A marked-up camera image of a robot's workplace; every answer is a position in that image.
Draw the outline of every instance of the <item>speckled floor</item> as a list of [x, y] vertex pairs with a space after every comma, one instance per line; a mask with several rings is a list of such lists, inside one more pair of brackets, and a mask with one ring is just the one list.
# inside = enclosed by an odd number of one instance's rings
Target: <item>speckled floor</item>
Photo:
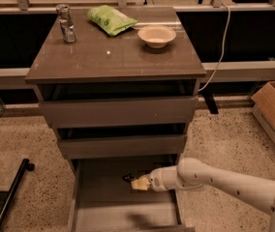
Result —
[[[201, 101], [184, 155], [275, 180], [275, 145], [244, 103], [225, 103], [211, 115]], [[67, 231], [75, 177], [36, 105], [10, 106], [0, 118], [1, 190], [9, 188], [23, 158], [36, 169], [25, 173], [2, 231]], [[179, 194], [186, 223], [198, 232], [267, 231], [267, 215], [219, 190]]]

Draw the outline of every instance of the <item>snack bag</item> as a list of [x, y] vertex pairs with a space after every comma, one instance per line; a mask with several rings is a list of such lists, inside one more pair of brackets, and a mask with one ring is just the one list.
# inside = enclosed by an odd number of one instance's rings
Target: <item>snack bag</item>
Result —
[[110, 36], [116, 36], [120, 32], [138, 23], [137, 20], [127, 17], [111, 6], [102, 5], [92, 8], [87, 13], [88, 19], [97, 23]]

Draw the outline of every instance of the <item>countertop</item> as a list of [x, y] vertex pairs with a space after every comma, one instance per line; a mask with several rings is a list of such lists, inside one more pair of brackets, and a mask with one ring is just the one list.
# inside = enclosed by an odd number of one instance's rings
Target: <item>countertop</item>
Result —
[[[110, 37], [87, 19], [87, 9], [74, 9], [75, 43], [64, 43], [56, 19], [26, 76], [26, 82], [48, 84], [205, 76], [205, 70], [174, 8], [118, 10], [135, 18], [138, 24], [116, 37]], [[161, 49], [150, 48], [138, 37], [138, 29], [148, 24], [173, 28], [175, 40]]]

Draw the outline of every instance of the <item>silver can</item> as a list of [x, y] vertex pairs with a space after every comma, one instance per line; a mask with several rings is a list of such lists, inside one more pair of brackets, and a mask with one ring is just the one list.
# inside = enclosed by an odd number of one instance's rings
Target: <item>silver can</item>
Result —
[[60, 21], [63, 40], [66, 43], [74, 43], [76, 35], [74, 33], [74, 23], [71, 8], [68, 4], [59, 4], [56, 6], [56, 12]]

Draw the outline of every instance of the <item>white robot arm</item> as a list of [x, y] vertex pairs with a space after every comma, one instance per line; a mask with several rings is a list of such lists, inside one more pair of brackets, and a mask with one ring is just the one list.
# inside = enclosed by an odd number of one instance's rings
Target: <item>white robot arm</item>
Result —
[[209, 185], [271, 215], [269, 232], [275, 232], [275, 181], [211, 167], [185, 158], [177, 165], [157, 168], [131, 182], [133, 189], [193, 190]]

